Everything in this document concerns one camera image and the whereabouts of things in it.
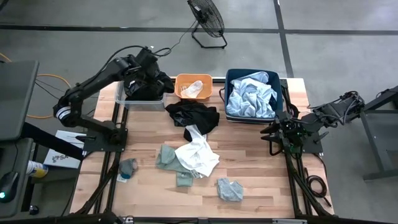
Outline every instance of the white cloth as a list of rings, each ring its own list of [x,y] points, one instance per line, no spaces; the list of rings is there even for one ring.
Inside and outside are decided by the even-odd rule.
[[[213,168],[220,162],[218,160],[220,156],[213,153],[206,142],[206,134],[202,136],[195,124],[185,128],[191,134],[192,142],[176,149],[175,155],[186,169],[202,174],[201,177],[203,175],[208,177]]]
[[[192,83],[187,89],[181,91],[184,98],[196,98],[203,89],[203,83],[198,80]]]
[[[226,110],[232,116],[274,118],[269,100],[277,93],[267,85],[268,74],[256,72],[231,81],[234,86]]]

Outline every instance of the black cloth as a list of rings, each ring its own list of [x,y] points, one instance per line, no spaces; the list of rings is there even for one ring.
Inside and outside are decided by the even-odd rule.
[[[181,100],[166,107],[175,126],[185,127],[195,124],[201,134],[207,134],[218,126],[220,114],[214,106],[207,107],[203,103],[190,100]],[[185,130],[184,138],[192,141],[191,134]]]
[[[124,82],[126,100],[156,101],[163,98],[163,93],[174,93],[172,79],[164,72],[157,72],[154,78],[135,79]]]

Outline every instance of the gray floor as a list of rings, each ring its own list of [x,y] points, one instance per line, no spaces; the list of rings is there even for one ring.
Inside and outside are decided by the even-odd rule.
[[[273,0],[215,0],[227,28],[277,29]],[[398,1],[279,0],[286,29],[398,30]],[[189,27],[194,18],[182,0],[13,0],[0,12],[8,24],[74,26]],[[92,76],[116,49],[149,45],[159,49],[178,41],[179,32],[49,32],[0,30],[0,52],[12,60],[39,60],[40,73],[62,75],[70,83]],[[206,44],[219,43],[206,34]],[[227,33],[225,50],[204,50],[187,35],[171,55],[160,60],[170,76],[209,73],[225,76],[229,68],[263,68],[286,77],[279,34]],[[287,35],[294,77],[305,79],[312,105],[357,90],[366,100],[398,84],[398,35]],[[126,51],[124,54],[136,53]],[[43,78],[59,88],[62,82]],[[62,93],[52,91],[58,96]],[[55,99],[35,88],[29,113],[51,113]],[[95,107],[89,99],[83,109]],[[65,129],[54,119],[30,122],[55,133]],[[360,121],[329,129],[323,140],[328,182],[337,215],[398,222],[398,178],[365,183],[362,175],[376,171]],[[40,216],[60,215],[75,180],[38,188]]]

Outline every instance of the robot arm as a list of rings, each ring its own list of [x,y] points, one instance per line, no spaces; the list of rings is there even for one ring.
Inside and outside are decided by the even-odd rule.
[[[153,76],[151,68],[156,61],[157,57],[148,48],[143,48],[137,57],[128,55],[113,59],[95,76],[69,89],[53,107],[54,117],[66,127],[81,126],[115,136],[118,128],[111,121],[98,121],[81,114],[83,101],[112,82]]]
[[[281,143],[284,150],[291,151],[302,147],[320,128],[336,128],[338,123],[344,125],[351,115],[359,114],[364,106],[363,99],[355,91],[350,91],[330,103],[312,108],[312,113],[302,119],[293,118],[286,111],[277,112],[277,119],[261,134],[268,134],[261,139]]]

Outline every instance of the green cloth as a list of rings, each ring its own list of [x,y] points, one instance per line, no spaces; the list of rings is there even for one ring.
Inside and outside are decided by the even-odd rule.
[[[174,150],[172,147],[163,144],[156,158],[156,167],[177,171],[177,187],[191,187],[193,182],[191,172],[181,165]]]

